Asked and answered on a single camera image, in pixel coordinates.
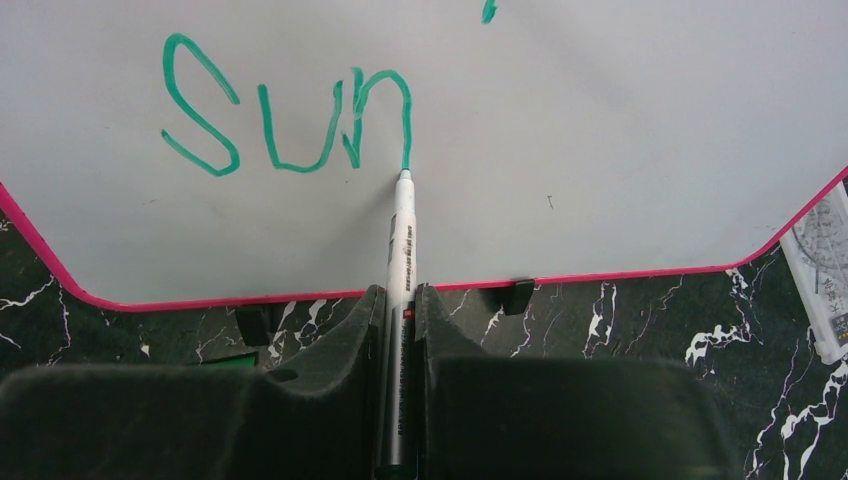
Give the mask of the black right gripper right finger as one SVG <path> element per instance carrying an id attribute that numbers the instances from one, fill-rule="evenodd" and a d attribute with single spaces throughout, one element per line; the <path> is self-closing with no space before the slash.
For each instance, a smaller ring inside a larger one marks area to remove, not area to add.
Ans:
<path id="1" fill-rule="evenodd" d="M 668 361 L 508 358 L 416 293 L 426 479 L 736 479 L 708 391 Z"/>

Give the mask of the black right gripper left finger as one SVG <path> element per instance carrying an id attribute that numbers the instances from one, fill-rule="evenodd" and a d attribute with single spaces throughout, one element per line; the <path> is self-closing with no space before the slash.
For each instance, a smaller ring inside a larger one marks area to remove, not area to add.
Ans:
<path id="1" fill-rule="evenodd" d="M 366 479 L 385 292 L 271 370 L 28 368 L 1 384 L 5 479 Z"/>

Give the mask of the green white marker pen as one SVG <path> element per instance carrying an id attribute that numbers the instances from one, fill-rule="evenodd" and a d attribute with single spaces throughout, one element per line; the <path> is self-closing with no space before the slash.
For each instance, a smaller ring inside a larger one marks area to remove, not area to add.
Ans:
<path id="1" fill-rule="evenodd" d="M 385 327 L 380 370 L 380 415 L 375 454 L 377 479 L 414 479 L 417 460 L 411 373 L 417 286 L 415 187 L 400 171 L 391 219 Z"/>

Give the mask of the green marker cap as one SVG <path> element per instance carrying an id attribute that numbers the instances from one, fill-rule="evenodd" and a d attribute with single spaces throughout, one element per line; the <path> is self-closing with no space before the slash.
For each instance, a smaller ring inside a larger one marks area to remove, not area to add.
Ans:
<path id="1" fill-rule="evenodd" d="M 242 353 L 212 360 L 204 360 L 199 366 L 222 368 L 255 368 L 259 362 L 258 352 Z"/>

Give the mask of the pink framed whiteboard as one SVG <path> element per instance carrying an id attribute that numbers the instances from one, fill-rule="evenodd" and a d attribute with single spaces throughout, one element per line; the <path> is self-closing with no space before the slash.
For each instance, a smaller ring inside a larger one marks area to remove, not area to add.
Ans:
<path id="1" fill-rule="evenodd" d="M 5 1 L 1 207 L 152 311 L 723 270 L 847 173 L 843 1 Z"/>

